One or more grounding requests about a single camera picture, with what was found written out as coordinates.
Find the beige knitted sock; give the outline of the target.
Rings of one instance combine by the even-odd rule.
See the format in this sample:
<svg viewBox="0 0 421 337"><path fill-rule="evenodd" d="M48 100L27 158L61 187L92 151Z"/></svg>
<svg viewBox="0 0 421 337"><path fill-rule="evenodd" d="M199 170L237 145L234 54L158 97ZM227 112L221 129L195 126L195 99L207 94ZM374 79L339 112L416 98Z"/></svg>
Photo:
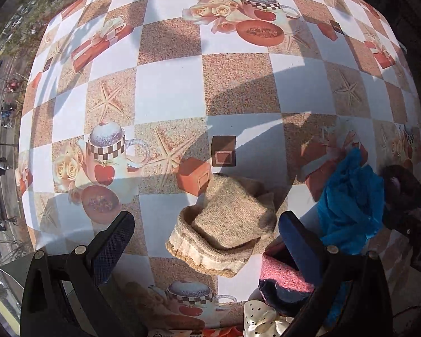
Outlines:
<svg viewBox="0 0 421 337"><path fill-rule="evenodd" d="M254 179L213 174L202 202L180 211L166 242L195 271L235 276L274 235L274 193Z"/></svg>

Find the dark blue fabric scrunchie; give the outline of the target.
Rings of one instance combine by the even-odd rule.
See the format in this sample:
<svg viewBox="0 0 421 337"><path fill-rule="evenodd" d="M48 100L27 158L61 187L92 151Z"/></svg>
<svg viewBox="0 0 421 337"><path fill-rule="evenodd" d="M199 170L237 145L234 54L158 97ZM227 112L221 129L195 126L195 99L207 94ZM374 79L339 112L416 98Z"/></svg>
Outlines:
<svg viewBox="0 0 421 337"><path fill-rule="evenodd" d="M317 203L320 240L357 255L383 227L384 180L355 148L336 166Z"/></svg>

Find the checkered patterned tablecloth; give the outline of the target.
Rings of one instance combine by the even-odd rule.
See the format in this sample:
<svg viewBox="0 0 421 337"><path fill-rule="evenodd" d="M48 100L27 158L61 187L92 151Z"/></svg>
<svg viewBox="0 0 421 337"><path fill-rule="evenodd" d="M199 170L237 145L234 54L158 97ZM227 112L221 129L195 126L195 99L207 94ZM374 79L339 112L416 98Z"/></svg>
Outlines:
<svg viewBox="0 0 421 337"><path fill-rule="evenodd" d="M421 183L421 104L392 19L401 0L78 0L49 23L22 109L16 183L37 250L69 253L121 211L134 233L112 306L151 329L243 321L265 248L232 278L166 242L213 174L315 215L326 180L362 165Z"/></svg>

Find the pink and navy sock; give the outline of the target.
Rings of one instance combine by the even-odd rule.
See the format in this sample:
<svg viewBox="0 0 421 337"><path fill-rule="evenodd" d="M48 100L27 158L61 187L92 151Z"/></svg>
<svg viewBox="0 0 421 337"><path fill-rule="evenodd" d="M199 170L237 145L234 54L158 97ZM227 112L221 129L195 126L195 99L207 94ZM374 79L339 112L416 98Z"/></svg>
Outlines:
<svg viewBox="0 0 421 337"><path fill-rule="evenodd" d="M285 316L296 316L315 287L305 281L283 243L270 245L262 254L258 289L263 301Z"/></svg>

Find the cream polka dot scrunchie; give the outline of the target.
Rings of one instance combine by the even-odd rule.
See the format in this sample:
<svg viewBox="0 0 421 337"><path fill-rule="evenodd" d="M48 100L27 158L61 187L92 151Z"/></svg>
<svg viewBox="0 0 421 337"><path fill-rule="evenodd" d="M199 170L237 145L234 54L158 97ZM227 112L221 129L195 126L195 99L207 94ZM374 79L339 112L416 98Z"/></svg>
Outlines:
<svg viewBox="0 0 421 337"><path fill-rule="evenodd" d="M243 307L243 335L245 337L279 337L294 321L283 316L260 300L248 300Z"/></svg>

